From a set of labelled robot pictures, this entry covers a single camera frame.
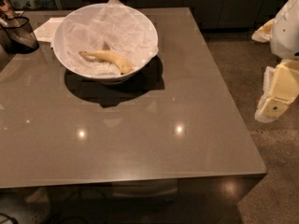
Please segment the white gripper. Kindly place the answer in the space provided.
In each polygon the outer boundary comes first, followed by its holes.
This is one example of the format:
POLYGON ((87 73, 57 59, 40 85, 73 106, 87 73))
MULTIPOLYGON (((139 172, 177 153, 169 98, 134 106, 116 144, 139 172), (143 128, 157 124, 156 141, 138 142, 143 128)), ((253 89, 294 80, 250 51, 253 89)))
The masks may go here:
POLYGON ((251 39, 269 42, 273 54, 284 59, 276 67, 267 66, 263 75, 263 95, 255 119, 270 123, 279 119, 299 96, 299 0, 288 0, 272 19, 256 30, 251 39))

